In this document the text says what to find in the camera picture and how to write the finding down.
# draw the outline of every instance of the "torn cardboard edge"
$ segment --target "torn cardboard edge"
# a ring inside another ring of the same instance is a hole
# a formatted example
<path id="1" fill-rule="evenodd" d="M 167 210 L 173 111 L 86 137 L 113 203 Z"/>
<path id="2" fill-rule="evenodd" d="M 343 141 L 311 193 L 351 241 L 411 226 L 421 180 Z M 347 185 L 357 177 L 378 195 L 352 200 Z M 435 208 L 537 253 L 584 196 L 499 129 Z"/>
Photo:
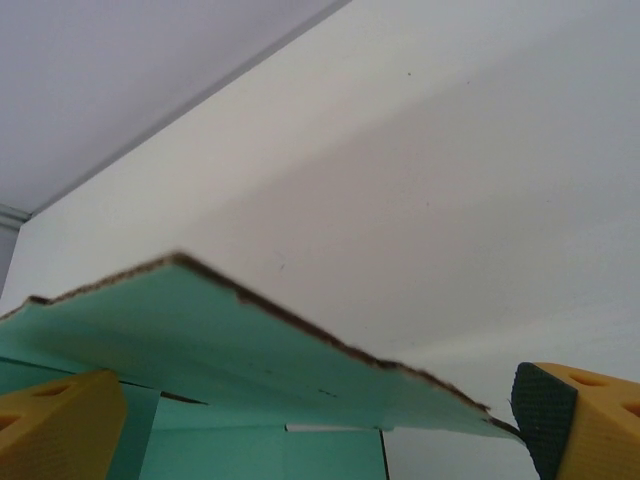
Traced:
<path id="1" fill-rule="evenodd" d="M 483 414 L 488 414 L 489 412 L 488 406 L 483 405 L 479 402 L 476 402 L 475 400 L 470 398 L 468 395 L 463 393 L 454 385 L 440 380 L 439 378 L 435 377 L 431 373 L 425 370 L 419 370 L 419 369 L 409 367 L 408 365 L 405 365 L 397 361 L 379 359 L 357 347 L 347 345 L 341 340 L 339 340 L 338 338 L 336 338 L 335 336 L 328 333 L 327 331 L 317 327 L 316 325 L 310 323 L 307 320 L 304 320 L 302 317 L 290 312 L 289 310 L 283 307 L 280 307 L 279 305 L 276 305 L 275 303 L 262 297 L 256 292 L 253 292 L 248 288 L 242 285 L 239 285 L 229 277 L 215 271 L 214 269 L 204 265 L 203 263 L 196 260 L 195 258 L 181 252 L 170 253 L 160 258 L 157 258 L 155 260 L 145 262 L 133 268 L 124 270 L 122 272 L 109 275 L 107 277 L 104 277 L 101 280 L 98 280 L 96 282 L 89 283 L 86 285 L 82 285 L 74 290 L 71 290 L 67 293 L 64 293 L 52 299 L 47 299 L 39 296 L 30 296 L 22 303 L 22 305 L 0 316 L 0 322 L 8 319 L 13 314 L 17 313 L 19 310 L 21 310 L 22 308 L 26 307 L 29 304 L 37 304 L 43 307 L 54 305 L 54 304 L 72 299 L 76 296 L 91 293 L 103 287 L 120 283 L 122 281 L 128 280 L 133 277 L 137 277 L 138 275 L 152 272 L 160 267 L 171 266 L 171 265 L 185 268 L 191 273 L 194 273 L 200 277 L 203 277 L 205 280 L 214 283 L 218 287 L 232 290 L 239 303 L 256 306 L 262 309 L 270 317 L 278 319 L 286 323 L 287 325 L 292 326 L 293 328 L 323 342 L 324 344 L 330 346 L 331 348 L 344 353 L 350 358 L 353 358 L 373 368 L 386 370 L 386 371 L 397 371 L 401 374 L 405 374 L 405 375 L 417 378 L 418 380 L 427 383 L 431 387 L 444 390 L 445 392 L 456 397 L 462 403 L 466 404 L 467 406 L 473 409 L 478 410 Z M 168 398 L 173 397 L 172 394 L 168 394 L 168 395 L 165 394 L 165 396 L 167 396 Z M 191 402 L 200 403 L 197 400 L 186 399 L 184 397 L 180 397 L 180 400 L 187 401 L 189 403 Z M 518 438 L 520 437 L 520 432 L 515 427 L 511 426 L 506 422 L 503 422 L 493 417 L 489 417 L 485 421 Z"/>

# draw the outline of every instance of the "cardboard box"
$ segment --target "cardboard box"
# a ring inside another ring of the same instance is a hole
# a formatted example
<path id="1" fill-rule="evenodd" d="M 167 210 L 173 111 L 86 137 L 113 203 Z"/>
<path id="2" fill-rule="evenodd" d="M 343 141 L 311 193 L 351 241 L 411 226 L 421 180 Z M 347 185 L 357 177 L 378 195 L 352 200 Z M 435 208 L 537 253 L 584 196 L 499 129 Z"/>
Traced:
<path id="1" fill-rule="evenodd" d="M 517 439 L 454 386 L 350 347 L 182 254 L 32 297 L 0 333 L 4 391 L 118 373 L 136 407 L 109 478 L 384 479 L 380 431 L 395 426 Z M 327 425 L 340 428 L 317 428 Z"/>

